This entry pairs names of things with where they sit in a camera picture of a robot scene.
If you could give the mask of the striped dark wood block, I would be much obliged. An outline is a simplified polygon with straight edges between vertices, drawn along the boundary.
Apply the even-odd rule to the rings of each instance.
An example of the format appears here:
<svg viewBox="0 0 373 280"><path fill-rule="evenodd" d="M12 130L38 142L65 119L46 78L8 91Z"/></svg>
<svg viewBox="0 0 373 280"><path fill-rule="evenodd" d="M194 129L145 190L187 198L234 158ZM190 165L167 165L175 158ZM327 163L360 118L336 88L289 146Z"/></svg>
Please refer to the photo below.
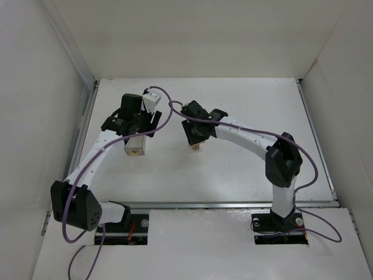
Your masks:
<svg viewBox="0 0 373 280"><path fill-rule="evenodd" d="M198 151L200 149L200 145L201 143L197 143L197 144L194 144L191 146L191 148L194 150L194 151Z"/></svg>

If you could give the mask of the clear plastic box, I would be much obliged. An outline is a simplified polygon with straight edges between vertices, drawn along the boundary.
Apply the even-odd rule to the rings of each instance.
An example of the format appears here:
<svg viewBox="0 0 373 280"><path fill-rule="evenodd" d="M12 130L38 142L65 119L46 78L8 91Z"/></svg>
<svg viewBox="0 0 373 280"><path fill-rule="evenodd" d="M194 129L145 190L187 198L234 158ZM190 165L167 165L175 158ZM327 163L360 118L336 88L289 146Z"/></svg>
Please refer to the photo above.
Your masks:
<svg viewBox="0 0 373 280"><path fill-rule="evenodd" d="M125 141L125 152L129 156L143 156L146 149L146 137L135 136Z"/></svg>

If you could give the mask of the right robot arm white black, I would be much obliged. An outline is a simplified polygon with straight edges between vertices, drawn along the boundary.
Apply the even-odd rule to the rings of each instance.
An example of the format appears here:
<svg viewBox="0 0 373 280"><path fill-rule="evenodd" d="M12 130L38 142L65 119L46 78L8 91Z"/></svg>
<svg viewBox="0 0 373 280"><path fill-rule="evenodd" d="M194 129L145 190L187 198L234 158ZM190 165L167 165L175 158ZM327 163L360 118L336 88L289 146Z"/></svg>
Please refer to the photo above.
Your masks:
<svg viewBox="0 0 373 280"><path fill-rule="evenodd" d="M207 112L196 102L181 107L180 113L188 118L182 122L188 144L199 145L210 137L234 143L265 162L265 176L272 184L273 201L269 214L258 221L258 232L280 233L295 228L293 193L302 165L298 149L289 140L292 135L284 132L281 138L261 135L244 130L245 125L219 109Z"/></svg>

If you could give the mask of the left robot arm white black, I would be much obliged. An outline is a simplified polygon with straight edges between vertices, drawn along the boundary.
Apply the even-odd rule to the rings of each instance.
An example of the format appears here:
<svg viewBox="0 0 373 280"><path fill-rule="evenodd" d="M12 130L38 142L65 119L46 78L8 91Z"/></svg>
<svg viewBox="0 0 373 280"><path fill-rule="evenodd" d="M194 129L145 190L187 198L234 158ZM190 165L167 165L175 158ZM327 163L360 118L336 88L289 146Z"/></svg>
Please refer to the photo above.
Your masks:
<svg viewBox="0 0 373 280"><path fill-rule="evenodd" d="M98 138L78 167L64 180L51 186L54 219L92 231L106 223L127 223L131 210L118 202L100 202L101 175L116 155L125 152L130 138L144 136L157 128L161 112L156 106L161 96L147 91L143 95L126 93L121 105L102 124Z"/></svg>

